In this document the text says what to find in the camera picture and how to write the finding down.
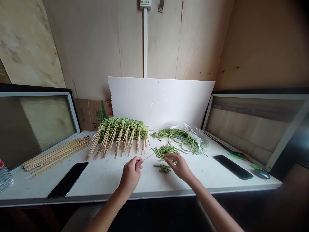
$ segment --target styrofoam sheet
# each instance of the styrofoam sheet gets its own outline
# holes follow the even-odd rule
[[[108,77],[115,117],[156,130],[169,122],[201,127],[214,81]]]

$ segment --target water bottle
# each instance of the water bottle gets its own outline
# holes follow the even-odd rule
[[[13,184],[13,176],[0,160],[0,192]]]

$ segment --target black smartphone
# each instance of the black smartphone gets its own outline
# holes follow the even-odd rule
[[[65,197],[77,181],[88,163],[77,163],[71,168],[71,170],[63,177],[63,179],[57,184],[53,191],[47,198]]]
[[[248,180],[248,179],[253,178],[252,174],[244,170],[241,166],[235,164],[229,158],[226,158],[224,155],[217,155],[214,158],[216,161],[221,163],[224,167],[226,167],[228,170],[233,172],[240,179]]]

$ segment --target bundle of skewers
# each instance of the bundle of skewers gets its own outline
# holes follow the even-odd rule
[[[97,159],[101,153],[103,153],[101,159],[105,158],[106,154],[112,148],[114,142],[116,142],[115,158],[117,157],[117,153],[121,144],[123,144],[121,156],[126,154],[127,148],[129,156],[130,152],[132,151],[133,140],[137,140],[135,154],[140,152],[140,147],[143,154],[147,148],[147,140],[148,144],[150,145],[148,132],[148,126],[145,126],[142,121],[122,117],[109,117],[109,119],[103,119],[101,125],[98,128],[98,131],[91,138],[92,145],[87,156],[85,157],[85,160],[90,159],[99,142],[101,142],[101,145],[95,153],[93,160]]]
[[[31,179],[33,179],[89,145],[90,137],[74,139],[45,153],[44,155],[24,162],[22,167],[25,171],[31,171],[32,169],[39,167],[31,173]]]

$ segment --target plastic bag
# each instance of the plastic bag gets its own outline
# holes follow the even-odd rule
[[[180,123],[167,123],[164,126],[160,127],[156,134],[159,133],[161,130],[165,129],[180,129],[182,131],[185,131],[194,141],[196,142],[196,150],[195,154],[197,155],[203,155],[208,148],[209,142],[207,141],[207,136],[204,134],[204,131],[202,131],[200,128],[196,126],[191,126],[186,122],[180,122]]]

